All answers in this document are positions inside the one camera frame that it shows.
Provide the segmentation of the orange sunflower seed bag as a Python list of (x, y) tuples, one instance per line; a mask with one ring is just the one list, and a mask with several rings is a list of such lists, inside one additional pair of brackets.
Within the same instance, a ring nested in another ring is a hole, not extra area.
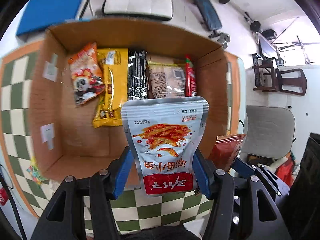
[(70, 57), (68, 64), (77, 106), (83, 105), (105, 90), (103, 71), (98, 64), (95, 42), (85, 45)]

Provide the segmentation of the red long snack packet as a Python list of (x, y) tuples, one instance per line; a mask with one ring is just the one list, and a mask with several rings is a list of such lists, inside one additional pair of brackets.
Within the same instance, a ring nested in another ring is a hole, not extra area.
[(185, 96), (197, 96), (195, 69), (188, 54), (185, 55)]

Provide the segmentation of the green fruit candy bag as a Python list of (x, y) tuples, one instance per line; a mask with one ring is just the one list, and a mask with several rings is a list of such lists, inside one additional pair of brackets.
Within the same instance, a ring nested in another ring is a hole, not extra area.
[(28, 174), (31, 176), (32, 180), (39, 186), (41, 186), (42, 184), (48, 184), (49, 183), (49, 179), (45, 178), (36, 161), (35, 157), (32, 157), (30, 160), (30, 164), (27, 168), (27, 172)]

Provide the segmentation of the brown red snack packet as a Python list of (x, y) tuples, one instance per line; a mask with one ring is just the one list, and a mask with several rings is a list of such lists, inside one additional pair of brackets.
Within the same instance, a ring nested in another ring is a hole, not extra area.
[(216, 143), (208, 157), (217, 169), (229, 172), (238, 156), (247, 134), (229, 134), (216, 137)]

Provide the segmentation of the cardboard milk box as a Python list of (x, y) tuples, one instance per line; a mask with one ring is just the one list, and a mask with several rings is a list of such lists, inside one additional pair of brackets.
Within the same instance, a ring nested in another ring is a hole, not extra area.
[(199, 144), (208, 157), (227, 131), (227, 57), (217, 43), (158, 22), (105, 18), (47, 30), (33, 72), (29, 129), (41, 174), (62, 181), (90, 177), (120, 157), (127, 146), (117, 121), (127, 102), (147, 99), (146, 58), (195, 68), (196, 92), (209, 105)]

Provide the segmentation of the grey shell chair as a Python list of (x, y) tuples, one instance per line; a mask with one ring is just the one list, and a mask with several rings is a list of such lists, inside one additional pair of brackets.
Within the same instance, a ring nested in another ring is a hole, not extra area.
[(295, 117), (288, 109), (248, 105), (241, 153), (273, 159), (284, 157), (291, 150), (295, 125)]

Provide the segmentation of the clear pink snack bag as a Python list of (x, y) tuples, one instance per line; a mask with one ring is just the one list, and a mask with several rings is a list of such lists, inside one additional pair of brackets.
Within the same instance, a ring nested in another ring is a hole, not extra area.
[(185, 97), (185, 72), (179, 64), (148, 61), (152, 94), (155, 98)]

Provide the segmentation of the checkered green table mat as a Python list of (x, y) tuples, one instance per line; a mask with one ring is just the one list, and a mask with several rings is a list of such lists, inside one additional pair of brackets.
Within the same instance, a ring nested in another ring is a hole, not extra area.
[[(69, 55), (59, 44), (32, 42), (2, 59), (1, 147), (12, 177), (15, 194), (34, 216), (42, 215), (50, 198), (49, 184), (38, 185), (27, 172), (35, 158), (42, 175), (61, 181), (67, 175), (85, 178), (117, 159), (127, 139), (122, 127), (92, 126), (97, 100), (76, 106), (68, 69)], [(227, 124), (236, 133), (242, 117), (240, 72), (242, 60), (217, 44), (209, 54), (199, 46), (174, 51), (170, 44), (152, 49), (140, 44), (156, 61), (161, 56), (177, 59), (190, 55), (199, 67), (198, 77), (210, 84), (198, 85), (197, 92), (210, 104), (213, 125)], [(130, 172), (122, 195), (111, 203), (121, 233), (158, 225), (177, 225), (199, 219), (210, 212), (212, 202), (193, 193), (148, 197), (140, 188), (135, 168)]]

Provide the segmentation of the silver spicy fish pouch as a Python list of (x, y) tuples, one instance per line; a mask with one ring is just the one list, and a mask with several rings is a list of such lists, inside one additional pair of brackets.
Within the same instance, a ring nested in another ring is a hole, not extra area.
[(124, 103), (122, 125), (147, 196), (195, 189), (193, 158), (208, 112), (200, 96)]

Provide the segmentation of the yellow black snack bag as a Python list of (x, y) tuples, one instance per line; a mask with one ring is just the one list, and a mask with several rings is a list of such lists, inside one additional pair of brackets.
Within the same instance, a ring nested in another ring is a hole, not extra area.
[(103, 69), (105, 92), (99, 96), (92, 125), (121, 126), (121, 108), (130, 100), (148, 98), (146, 52), (127, 48), (105, 48), (97, 51)]

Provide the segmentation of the floor barbell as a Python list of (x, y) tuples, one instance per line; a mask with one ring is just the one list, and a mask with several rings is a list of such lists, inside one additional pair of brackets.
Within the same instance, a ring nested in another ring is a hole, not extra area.
[(219, 0), (220, 4), (229, 4), (232, 6), (237, 12), (239, 12), (244, 20), (249, 24), (249, 28), (252, 32), (258, 33), (261, 31), (261, 23), (259, 21), (254, 21), (249, 16), (248, 12), (242, 10), (233, 0)]

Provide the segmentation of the black sit-up bench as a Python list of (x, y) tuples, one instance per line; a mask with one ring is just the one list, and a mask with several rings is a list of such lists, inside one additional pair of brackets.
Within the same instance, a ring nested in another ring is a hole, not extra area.
[(193, 3), (198, 7), (209, 31), (222, 28), (222, 23), (210, 0), (193, 0)]

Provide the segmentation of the dark wooden chair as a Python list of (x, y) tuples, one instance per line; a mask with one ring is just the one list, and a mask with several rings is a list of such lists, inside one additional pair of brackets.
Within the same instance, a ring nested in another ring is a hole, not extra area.
[(302, 69), (279, 70), (273, 66), (275, 57), (252, 55), (255, 87), (254, 91), (287, 93), (304, 96), (308, 87)]

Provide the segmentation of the chrome dumbbell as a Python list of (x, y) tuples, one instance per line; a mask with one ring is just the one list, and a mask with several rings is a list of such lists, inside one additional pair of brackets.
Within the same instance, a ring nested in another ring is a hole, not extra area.
[(230, 36), (223, 32), (213, 31), (208, 37), (217, 38), (217, 43), (219, 43), (223, 49), (226, 49), (228, 47), (228, 43), (231, 41)]

